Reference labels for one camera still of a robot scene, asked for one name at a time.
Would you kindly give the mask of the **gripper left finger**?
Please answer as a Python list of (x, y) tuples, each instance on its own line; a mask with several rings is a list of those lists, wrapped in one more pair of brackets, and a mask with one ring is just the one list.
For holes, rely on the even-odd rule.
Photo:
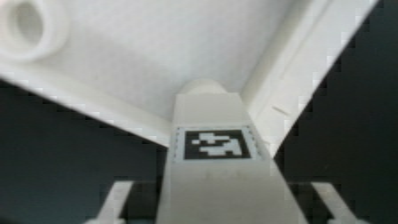
[(156, 203), (155, 182), (115, 181), (98, 215), (83, 224), (155, 224)]

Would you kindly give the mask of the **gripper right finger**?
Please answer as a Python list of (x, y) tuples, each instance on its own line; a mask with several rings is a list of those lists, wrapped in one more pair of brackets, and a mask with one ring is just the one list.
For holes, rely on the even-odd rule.
[(329, 182), (290, 182), (307, 224), (371, 224), (357, 217)]

